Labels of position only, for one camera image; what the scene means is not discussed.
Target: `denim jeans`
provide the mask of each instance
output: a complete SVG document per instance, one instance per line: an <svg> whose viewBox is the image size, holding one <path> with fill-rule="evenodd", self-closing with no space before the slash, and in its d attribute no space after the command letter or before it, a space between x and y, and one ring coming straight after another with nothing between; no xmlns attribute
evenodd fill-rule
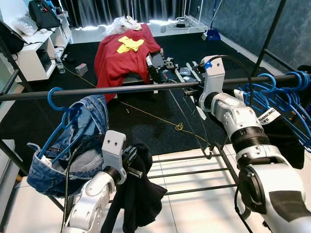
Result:
<svg viewBox="0 0 311 233"><path fill-rule="evenodd" d="M55 143L50 146L39 158L40 146L28 143L35 150L33 161L27 177L27 182L38 192L47 196L63 197L65 193L66 170L70 153L67 152L55 163L51 160L66 148L80 132L83 135L72 146L77 148L81 143L83 147L77 151L77 157L70 166L69 194L78 192L86 180L91 179L97 172L103 170L102 155L103 138L108 130L108 111L103 95L87 96L71 107L80 108L81 115L69 128L65 129ZM68 116L70 121L75 116Z"/></svg>

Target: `black carpet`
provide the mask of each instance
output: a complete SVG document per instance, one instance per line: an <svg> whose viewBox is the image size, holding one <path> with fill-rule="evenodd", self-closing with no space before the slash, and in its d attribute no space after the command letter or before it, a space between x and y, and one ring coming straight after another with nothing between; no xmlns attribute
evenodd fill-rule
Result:
<svg viewBox="0 0 311 233"><path fill-rule="evenodd" d="M229 47L222 41L207 42L201 39L200 33L172 35L156 37L156 42L164 49L165 57L173 57L179 67L185 67L186 62L200 62L204 56L215 54L227 54L239 59L251 72L254 64L241 55L236 50ZM94 72L94 57L97 51L98 42L68 45L64 54L68 54L71 63L65 63L66 67L74 71L74 67L81 63L86 63L88 73L84 78L93 84L97 79ZM244 72L232 61L224 60L226 79L245 77ZM85 81L75 77L66 71L59 74L55 69L49 80L31 82L34 91L48 91L58 86L64 90L91 88ZM190 99L187 99L190 107L183 100L182 90L174 90L178 102L195 131L199 136L204 137L204 131L200 119L196 112L193 113L194 106ZM110 129L125 133L129 141L139 138L151 149L152 154L163 154L169 152L190 150L198 148L198 144L193 135L175 130L175 126L161 120L146 115L131 107L120 103L124 101L143 111L163 118L174 124L183 123L185 130L190 130L178 107L173 101L168 91L159 91L158 94L152 92L119 94L118 100L112 100L108 105ZM81 97L57 99L58 106L70 106ZM40 100L46 114L50 117L55 127L60 123L61 112L54 111L46 100ZM219 124L206 119L204 125L207 129L210 141L222 143L225 133ZM38 110L32 100L16 101L4 120L0 124L0 137L3 139L14 139L16 152L30 164L33 151L26 146L27 142L33 142L43 146L53 129L48 125L46 119Z"/></svg>

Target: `black backpack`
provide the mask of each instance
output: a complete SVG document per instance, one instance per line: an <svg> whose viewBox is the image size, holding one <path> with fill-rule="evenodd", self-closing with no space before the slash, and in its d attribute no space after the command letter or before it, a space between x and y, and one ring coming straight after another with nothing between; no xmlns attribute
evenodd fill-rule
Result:
<svg viewBox="0 0 311 233"><path fill-rule="evenodd" d="M21 51L26 41L0 20L0 36L11 54Z"/></svg>
<svg viewBox="0 0 311 233"><path fill-rule="evenodd" d="M51 29L60 26L60 20L52 8L44 0L33 0L28 4L30 17L37 23L40 29Z"/></svg>

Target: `red blanket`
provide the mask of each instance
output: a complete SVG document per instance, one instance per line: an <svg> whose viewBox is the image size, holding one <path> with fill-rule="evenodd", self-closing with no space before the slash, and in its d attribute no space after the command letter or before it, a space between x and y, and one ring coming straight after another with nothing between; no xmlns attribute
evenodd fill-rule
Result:
<svg viewBox="0 0 311 233"><path fill-rule="evenodd" d="M122 34L111 35L100 42L95 56L95 73L97 87L121 86L126 74L138 73L146 84L149 84L146 56L149 52L160 51L160 46L155 42L147 24L141 25L141 31L127 30ZM135 41L143 39L144 43L137 52L129 51L117 53L122 45L118 41L127 36ZM105 94L106 101L113 99L115 94Z"/></svg>

